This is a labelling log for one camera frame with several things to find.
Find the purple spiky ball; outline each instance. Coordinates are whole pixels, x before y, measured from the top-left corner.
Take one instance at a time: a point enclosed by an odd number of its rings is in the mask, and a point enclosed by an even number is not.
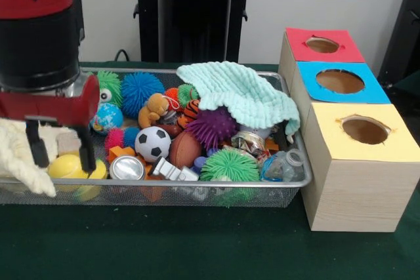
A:
[[[217,148],[219,142],[234,136],[238,132],[238,124],[223,106],[215,111],[199,111],[197,119],[189,123],[186,130],[209,150]]]

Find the wire mesh basket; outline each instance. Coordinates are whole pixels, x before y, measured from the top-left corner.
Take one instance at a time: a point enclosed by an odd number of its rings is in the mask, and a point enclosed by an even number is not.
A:
[[[83,68],[96,72],[98,68]],[[153,73],[166,89],[183,82],[175,70],[114,69],[119,73]],[[288,93],[285,81],[277,73],[259,72],[277,90]],[[92,133],[96,158],[106,161],[104,136]],[[177,182],[159,180],[76,180],[53,179],[57,196],[50,198],[31,193],[12,178],[0,178],[0,203],[22,205],[136,205],[136,206],[207,206],[207,207],[287,207],[300,187],[312,180],[312,170],[300,132],[290,148],[303,152],[304,178],[298,182]]]

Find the brown teddy bear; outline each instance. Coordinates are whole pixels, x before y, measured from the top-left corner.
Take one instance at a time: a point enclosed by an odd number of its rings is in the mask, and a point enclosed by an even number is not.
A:
[[[138,124],[142,129],[156,124],[161,116],[166,115],[169,102],[160,93],[155,93],[149,97],[147,103],[138,113]]]

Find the red square panel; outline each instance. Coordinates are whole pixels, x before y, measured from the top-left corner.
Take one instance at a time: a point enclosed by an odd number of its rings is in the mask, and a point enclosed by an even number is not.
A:
[[[297,62],[365,62],[346,30],[302,30],[286,28]]]

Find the wooden box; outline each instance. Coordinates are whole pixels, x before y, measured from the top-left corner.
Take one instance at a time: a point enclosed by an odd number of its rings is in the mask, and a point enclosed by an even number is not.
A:
[[[312,230],[396,229],[419,181],[420,148],[392,104],[312,103],[304,142]]]
[[[302,135],[312,102],[390,103],[365,63],[297,62],[289,90],[299,109]]]
[[[345,30],[302,30],[286,28],[279,74],[291,87],[296,62],[365,62]]]

